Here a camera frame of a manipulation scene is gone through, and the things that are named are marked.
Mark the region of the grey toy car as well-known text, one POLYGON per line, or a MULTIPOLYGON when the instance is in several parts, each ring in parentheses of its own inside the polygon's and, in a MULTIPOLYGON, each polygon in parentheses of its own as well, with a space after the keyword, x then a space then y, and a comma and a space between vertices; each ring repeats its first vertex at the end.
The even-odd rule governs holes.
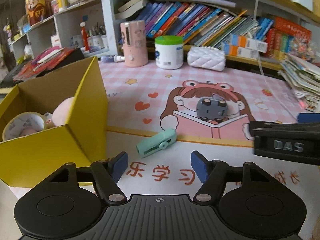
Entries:
POLYGON ((196 106, 197 117, 203 121, 222 122, 228 111, 225 100, 202 98, 196 106))

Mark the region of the yellow adhesive tape roll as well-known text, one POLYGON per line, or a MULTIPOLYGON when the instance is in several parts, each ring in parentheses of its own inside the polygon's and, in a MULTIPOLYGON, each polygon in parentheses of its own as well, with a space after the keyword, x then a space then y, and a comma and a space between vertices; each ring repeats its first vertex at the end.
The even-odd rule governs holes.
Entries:
POLYGON ((42 132, 47 128, 48 124, 43 115, 36 112, 24 112, 7 123, 2 133, 2 139, 3 141, 16 139, 42 132))

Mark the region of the stack of newspapers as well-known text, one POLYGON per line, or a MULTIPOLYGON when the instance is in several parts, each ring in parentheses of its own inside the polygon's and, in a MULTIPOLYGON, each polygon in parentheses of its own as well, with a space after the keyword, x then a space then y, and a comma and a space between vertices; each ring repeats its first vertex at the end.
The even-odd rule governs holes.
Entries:
POLYGON ((278 74, 289 84, 301 107, 319 113, 319 67, 291 54, 280 65, 278 74))

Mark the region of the cartoon desk mat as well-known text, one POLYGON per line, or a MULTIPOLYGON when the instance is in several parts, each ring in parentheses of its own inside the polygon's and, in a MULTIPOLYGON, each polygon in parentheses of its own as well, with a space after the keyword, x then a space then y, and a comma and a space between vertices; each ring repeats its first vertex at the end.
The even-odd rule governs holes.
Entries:
POLYGON ((319 167, 260 157, 249 122, 293 123, 302 108, 286 82, 236 69, 161 69, 101 63, 108 97, 107 152, 129 154, 119 187, 132 194, 188 194, 200 188, 193 151, 231 166, 251 161, 302 198, 303 239, 319 239, 319 167))

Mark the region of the pink plush toy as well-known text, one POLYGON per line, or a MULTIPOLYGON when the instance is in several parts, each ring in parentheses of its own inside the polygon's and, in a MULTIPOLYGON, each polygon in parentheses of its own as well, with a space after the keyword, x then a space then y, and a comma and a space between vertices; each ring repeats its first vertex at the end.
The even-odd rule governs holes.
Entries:
POLYGON ((65 125, 73 104, 74 97, 67 98, 61 102, 57 108, 53 111, 52 122, 55 126, 65 125))

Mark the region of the yellow cardboard box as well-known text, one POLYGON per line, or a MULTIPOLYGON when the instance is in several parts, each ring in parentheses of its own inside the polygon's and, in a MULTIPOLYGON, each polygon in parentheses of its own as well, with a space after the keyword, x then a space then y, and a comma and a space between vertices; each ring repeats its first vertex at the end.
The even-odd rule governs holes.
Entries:
POLYGON ((1 101, 1 180, 31 188, 65 163, 104 159, 107 104, 96 57, 16 85, 1 101))

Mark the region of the white quilted pouch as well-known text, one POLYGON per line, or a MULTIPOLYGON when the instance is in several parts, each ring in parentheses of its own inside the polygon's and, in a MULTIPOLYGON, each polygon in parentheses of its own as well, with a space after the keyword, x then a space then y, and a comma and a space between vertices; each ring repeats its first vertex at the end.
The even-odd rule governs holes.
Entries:
POLYGON ((226 55, 214 47, 192 46, 187 54, 187 63, 195 68, 221 72, 226 65, 226 55))

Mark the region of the small spray bottle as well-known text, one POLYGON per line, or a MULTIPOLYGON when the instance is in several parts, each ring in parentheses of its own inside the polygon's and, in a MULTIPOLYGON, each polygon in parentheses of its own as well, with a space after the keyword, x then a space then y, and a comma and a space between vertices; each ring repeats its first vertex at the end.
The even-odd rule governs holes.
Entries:
POLYGON ((118 63, 124 62, 125 57, 120 55, 103 55, 100 60, 102 63, 118 63))

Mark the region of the white jar green lid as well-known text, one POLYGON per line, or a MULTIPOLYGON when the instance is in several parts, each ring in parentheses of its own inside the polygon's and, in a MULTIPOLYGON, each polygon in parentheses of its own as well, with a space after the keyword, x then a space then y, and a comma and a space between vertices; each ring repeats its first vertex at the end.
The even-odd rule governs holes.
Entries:
POLYGON ((155 60, 157 67, 175 70, 183 65, 183 38, 165 35, 155 38, 155 60))

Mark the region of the red paper stack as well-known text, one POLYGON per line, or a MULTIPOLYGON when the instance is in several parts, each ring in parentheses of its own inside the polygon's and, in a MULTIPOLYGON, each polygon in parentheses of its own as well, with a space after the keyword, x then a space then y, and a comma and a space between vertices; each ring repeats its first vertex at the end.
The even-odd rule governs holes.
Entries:
POLYGON ((41 73, 53 70, 66 57, 74 52, 74 48, 57 48, 47 49, 34 60, 28 62, 18 74, 13 77, 13 81, 26 81, 36 78, 41 73))

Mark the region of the black electronic keyboard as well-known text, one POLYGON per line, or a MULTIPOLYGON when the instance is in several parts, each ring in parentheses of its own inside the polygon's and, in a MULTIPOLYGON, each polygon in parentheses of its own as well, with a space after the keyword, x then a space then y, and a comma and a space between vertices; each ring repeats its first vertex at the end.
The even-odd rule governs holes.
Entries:
POLYGON ((44 76, 51 71, 84 58, 79 48, 48 49, 35 59, 17 65, 11 70, 1 81, 1 89, 12 88, 20 82, 44 76))

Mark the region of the white desk shelf unit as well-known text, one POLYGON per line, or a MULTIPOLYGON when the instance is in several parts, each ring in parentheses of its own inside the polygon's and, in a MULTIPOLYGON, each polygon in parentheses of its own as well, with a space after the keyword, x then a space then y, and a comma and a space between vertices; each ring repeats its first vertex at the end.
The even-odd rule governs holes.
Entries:
POLYGON ((17 60, 24 55, 25 46, 30 44, 32 56, 37 57, 52 45, 50 37, 54 35, 59 38, 61 47, 68 47, 71 45, 72 38, 80 34, 80 22, 84 16, 88 16, 86 24, 88 28, 101 22, 105 25, 107 35, 107 47, 87 56, 101 57, 118 54, 118 26, 114 18, 113 0, 88 0, 68 7, 33 25, 27 33, 12 42, 10 50, 17 60))

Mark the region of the fortune god figure box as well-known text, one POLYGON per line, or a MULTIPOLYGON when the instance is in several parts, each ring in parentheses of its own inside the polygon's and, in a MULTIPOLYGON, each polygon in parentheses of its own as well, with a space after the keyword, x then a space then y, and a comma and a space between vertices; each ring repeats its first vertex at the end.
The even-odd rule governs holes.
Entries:
POLYGON ((52 0, 26 0, 26 13, 31 26, 53 15, 52 0))

